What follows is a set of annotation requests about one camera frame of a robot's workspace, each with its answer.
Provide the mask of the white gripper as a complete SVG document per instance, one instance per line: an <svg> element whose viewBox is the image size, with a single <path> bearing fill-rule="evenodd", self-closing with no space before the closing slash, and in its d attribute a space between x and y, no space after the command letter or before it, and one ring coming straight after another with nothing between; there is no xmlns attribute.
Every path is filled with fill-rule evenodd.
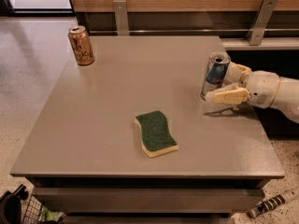
<svg viewBox="0 0 299 224"><path fill-rule="evenodd" d="M245 88L236 83L242 81ZM205 96L208 103L239 105L247 102L249 105L267 108L277 93L280 77L271 72L251 72L245 65L230 62L224 82L233 84L209 91Z"/></svg>

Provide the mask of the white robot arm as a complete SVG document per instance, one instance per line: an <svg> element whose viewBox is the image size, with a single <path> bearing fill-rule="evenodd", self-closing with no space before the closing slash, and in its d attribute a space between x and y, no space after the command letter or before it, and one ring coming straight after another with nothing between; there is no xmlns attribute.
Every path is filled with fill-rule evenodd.
<svg viewBox="0 0 299 224"><path fill-rule="evenodd" d="M299 122L299 80L280 77L276 73L252 71L238 63L230 63L220 88L208 91L203 98L211 104L274 108Z"/></svg>

